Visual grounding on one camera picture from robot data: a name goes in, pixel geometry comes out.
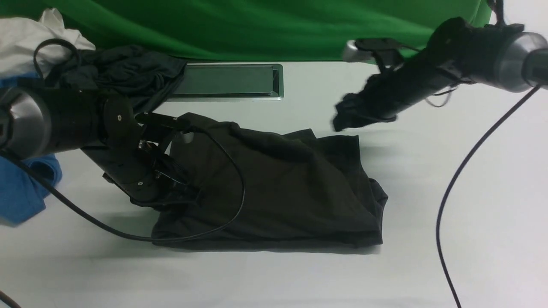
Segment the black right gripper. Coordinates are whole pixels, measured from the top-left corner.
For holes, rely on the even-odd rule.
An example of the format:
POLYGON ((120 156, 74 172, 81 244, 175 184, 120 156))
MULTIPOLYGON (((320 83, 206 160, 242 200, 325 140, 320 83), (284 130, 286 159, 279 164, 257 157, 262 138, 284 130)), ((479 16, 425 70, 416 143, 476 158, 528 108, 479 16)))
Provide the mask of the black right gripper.
POLYGON ((462 74, 452 65, 409 60, 398 69, 374 75, 358 93, 336 104, 335 131, 395 121, 397 115, 438 91, 457 84, 462 74))

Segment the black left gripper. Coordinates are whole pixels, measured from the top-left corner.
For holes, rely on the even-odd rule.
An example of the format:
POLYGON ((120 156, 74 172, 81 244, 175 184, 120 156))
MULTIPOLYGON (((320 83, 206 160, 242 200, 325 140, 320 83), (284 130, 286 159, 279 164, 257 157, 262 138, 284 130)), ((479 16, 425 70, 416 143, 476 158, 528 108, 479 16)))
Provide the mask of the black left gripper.
POLYGON ((98 99, 98 140, 82 148, 104 171, 104 178, 135 205, 196 204, 198 188, 180 164, 166 154, 170 142, 141 140, 128 99, 118 95, 98 99))

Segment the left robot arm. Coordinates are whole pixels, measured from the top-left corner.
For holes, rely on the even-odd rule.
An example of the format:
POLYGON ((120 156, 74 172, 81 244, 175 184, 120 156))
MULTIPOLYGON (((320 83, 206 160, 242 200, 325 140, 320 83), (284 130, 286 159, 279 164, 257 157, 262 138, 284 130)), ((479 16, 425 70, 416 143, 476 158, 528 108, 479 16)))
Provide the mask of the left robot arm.
POLYGON ((19 159, 80 149, 130 201, 142 207, 194 204, 198 188, 166 149, 189 121, 135 114, 109 90, 12 87, 1 90, 1 148, 19 159))

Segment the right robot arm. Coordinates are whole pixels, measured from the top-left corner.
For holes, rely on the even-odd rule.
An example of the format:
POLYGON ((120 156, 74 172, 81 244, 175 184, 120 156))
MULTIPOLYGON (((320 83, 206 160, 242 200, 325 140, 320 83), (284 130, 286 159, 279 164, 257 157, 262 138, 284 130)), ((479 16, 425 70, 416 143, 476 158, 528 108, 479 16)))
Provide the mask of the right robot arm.
POLYGON ((446 20, 426 47, 405 59, 405 45, 390 38, 348 41, 346 62, 373 59, 378 73, 358 93, 336 104, 335 131, 395 121, 398 114, 445 88, 484 84, 511 93, 547 88, 547 39, 522 24, 471 26, 446 20))

